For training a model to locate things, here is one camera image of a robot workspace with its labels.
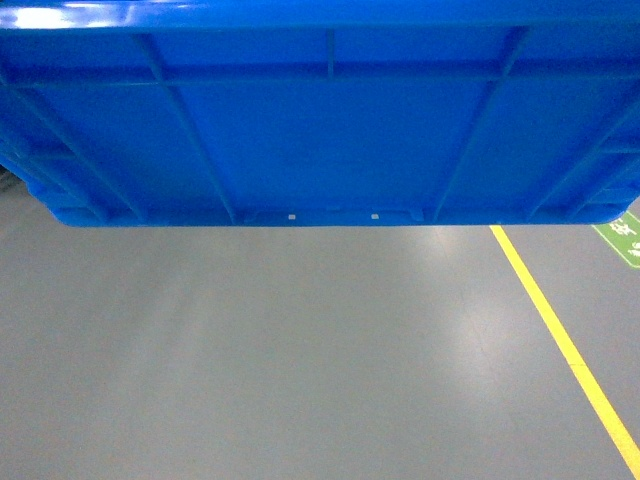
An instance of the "plastic crate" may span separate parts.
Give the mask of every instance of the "plastic crate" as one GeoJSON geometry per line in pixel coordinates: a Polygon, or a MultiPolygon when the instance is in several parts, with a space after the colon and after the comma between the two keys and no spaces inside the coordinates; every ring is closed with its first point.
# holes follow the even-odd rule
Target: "plastic crate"
{"type": "Polygon", "coordinates": [[[638,0],[0,3],[0,163],[62,222],[595,223],[638,0]]]}

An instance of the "floor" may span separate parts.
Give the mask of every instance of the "floor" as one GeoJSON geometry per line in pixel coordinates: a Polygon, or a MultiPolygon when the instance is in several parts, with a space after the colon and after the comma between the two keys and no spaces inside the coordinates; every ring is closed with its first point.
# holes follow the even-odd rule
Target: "floor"
{"type": "MultiPolygon", "coordinates": [[[[506,231],[640,439],[640,270],[506,231]]],[[[633,478],[488,227],[81,230],[13,188],[0,392],[8,480],[633,478]]]]}

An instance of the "gray floor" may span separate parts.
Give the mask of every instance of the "gray floor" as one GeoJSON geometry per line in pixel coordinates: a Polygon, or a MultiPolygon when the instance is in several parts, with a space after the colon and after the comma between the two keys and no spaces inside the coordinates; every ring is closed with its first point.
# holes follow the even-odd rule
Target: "gray floor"
{"type": "MultiPolygon", "coordinates": [[[[640,272],[510,227],[640,438],[640,272]]],[[[487,227],[78,230],[0,196],[0,478],[631,479],[487,227]]]]}

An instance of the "yellow floor line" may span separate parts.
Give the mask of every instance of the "yellow floor line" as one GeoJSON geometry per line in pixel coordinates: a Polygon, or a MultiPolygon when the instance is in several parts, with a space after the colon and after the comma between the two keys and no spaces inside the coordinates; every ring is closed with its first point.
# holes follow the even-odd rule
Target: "yellow floor line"
{"type": "Polygon", "coordinates": [[[492,226],[491,231],[498,240],[500,247],[507,256],[509,263],[515,270],[520,282],[531,297],[533,304],[540,312],[544,323],[547,325],[549,332],[553,336],[558,348],[567,360],[569,367],[573,371],[578,383],[582,387],[585,395],[589,399],[591,406],[595,410],[602,425],[609,433],[611,440],[618,448],[620,455],[631,470],[634,478],[640,480],[640,450],[629,434],[629,431],[620,420],[620,417],[614,410],[613,406],[607,399],[607,396],[598,385],[596,378],[585,363],[582,355],[573,344],[571,337],[560,322],[560,319],[553,311],[551,304],[540,290],[540,287],[529,272],[529,269],[520,258],[515,247],[509,240],[504,229],[499,226],[492,226]]]}

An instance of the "floor marking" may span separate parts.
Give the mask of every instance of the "floor marking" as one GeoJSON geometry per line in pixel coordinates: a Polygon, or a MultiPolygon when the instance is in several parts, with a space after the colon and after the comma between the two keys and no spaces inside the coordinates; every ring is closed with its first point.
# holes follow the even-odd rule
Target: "floor marking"
{"type": "Polygon", "coordinates": [[[593,373],[591,373],[582,355],[580,355],[580,352],[573,344],[571,337],[569,337],[569,334],[560,322],[551,304],[544,296],[544,293],[542,293],[542,290],[540,290],[540,287],[522,261],[522,258],[520,258],[520,255],[511,243],[511,240],[509,240],[504,229],[499,226],[492,226],[491,231],[496,237],[496,240],[498,240],[502,251],[509,260],[509,263],[511,263],[516,275],[518,275],[522,286],[540,313],[540,316],[569,364],[576,380],[578,380],[580,387],[582,387],[591,406],[598,415],[598,418],[600,418],[602,425],[607,430],[607,433],[611,437],[611,440],[613,440],[620,455],[622,455],[629,470],[631,470],[633,477],[636,480],[640,480],[640,449],[638,449],[638,445],[636,445],[629,431],[607,399],[607,396],[602,391],[602,388],[598,385],[593,373]]]}
{"type": "Polygon", "coordinates": [[[598,235],[632,268],[640,268],[640,220],[631,212],[602,225],[592,225],[598,235]]]}

